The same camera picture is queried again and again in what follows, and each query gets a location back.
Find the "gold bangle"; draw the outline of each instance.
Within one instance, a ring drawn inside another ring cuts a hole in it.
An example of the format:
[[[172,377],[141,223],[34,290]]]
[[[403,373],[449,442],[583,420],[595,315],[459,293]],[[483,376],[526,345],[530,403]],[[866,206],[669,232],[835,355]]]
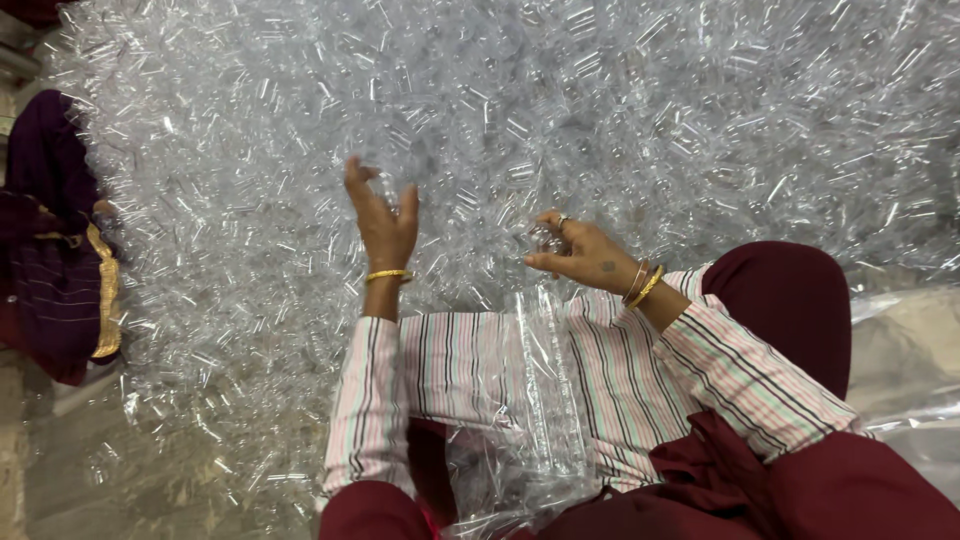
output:
[[[372,282],[377,278],[387,278],[390,276],[402,276],[403,282],[411,282],[414,278],[414,273],[409,270],[383,270],[381,272],[373,272],[372,274],[367,275],[367,283]]]
[[[633,309],[640,303],[641,300],[643,300],[643,298],[646,295],[650,294],[650,291],[653,290],[654,285],[656,285],[657,282],[660,281],[660,276],[662,275],[663,275],[663,265],[658,264],[657,269],[654,270],[654,277],[650,278],[650,281],[647,282],[647,285],[645,287],[643,287],[643,289],[640,291],[640,294],[637,294],[636,298],[634,298],[634,300],[630,302],[630,305],[627,306],[627,309]]]

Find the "pink striped kurta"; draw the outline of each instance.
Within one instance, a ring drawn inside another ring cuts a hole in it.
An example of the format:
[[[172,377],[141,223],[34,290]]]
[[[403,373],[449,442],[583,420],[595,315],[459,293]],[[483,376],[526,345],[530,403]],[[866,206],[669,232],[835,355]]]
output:
[[[562,313],[597,475],[621,492],[661,482],[650,451],[689,434],[686,416],[705,408],[767,462],[834,431],[870,436],[852,409],[701,294],[707,268],[664,278],[693,304],[662,335],[602,291]],[[522,426],[510,412],[524,399],[515,326],[499,313],[436,313],[399,325],[360,319],[330,421],[324,493],[378,479],[413,495],[408,416]]]

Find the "woman's left hand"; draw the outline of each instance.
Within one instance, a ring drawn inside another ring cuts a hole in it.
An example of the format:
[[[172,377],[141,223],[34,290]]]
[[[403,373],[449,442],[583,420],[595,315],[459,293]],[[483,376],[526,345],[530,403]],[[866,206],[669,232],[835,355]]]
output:
[[[344,186],[357,211],[357,227],[367,248],[370,271],[405,270],[417,244],[417,187],[408,185],[400,194],[399,213],[394,213],[367,181],[379,173],[360,165],[359,156],[347,160]]]

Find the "striped sleeve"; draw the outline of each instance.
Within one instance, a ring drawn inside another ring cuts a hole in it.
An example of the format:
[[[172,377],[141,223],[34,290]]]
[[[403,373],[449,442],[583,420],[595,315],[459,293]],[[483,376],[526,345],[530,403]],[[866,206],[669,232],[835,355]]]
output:
[[[694,301],[654,354],[767,463],[834,431],[866,435],[852,409],[719,309]]]
[[[386,481],[414,495],[407,468],[409,404],[397,369],[399,336],[392,321],[363,317],[357,322],[330,417],[326,498],[358,480]]]

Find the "hand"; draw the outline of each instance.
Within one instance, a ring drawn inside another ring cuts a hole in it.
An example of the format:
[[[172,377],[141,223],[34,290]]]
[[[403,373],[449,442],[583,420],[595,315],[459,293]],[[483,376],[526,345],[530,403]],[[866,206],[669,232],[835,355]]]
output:
[[[408,185],[400,194],[399,213],[378,197],[367,180],[379,173],[360,165],[359,156],[347,159],[344,185],[357,211],[357,227],[367,248],[370,271],[404,270],[417,244],[417,187]]]
[[[627,255],[596,225],[565,219],[559,227],[560,213],[549,210],[537,216],[563,235],[570,244],[569,255],[537,253],[523,258],[527,266],[567,276],[577,283],[625,296],[630,293],[640,263]]]
[[[117,210],[107,199],[100,199],[96,203],[93,203],[93,213],[102,213],[103,215],[116,217]]]

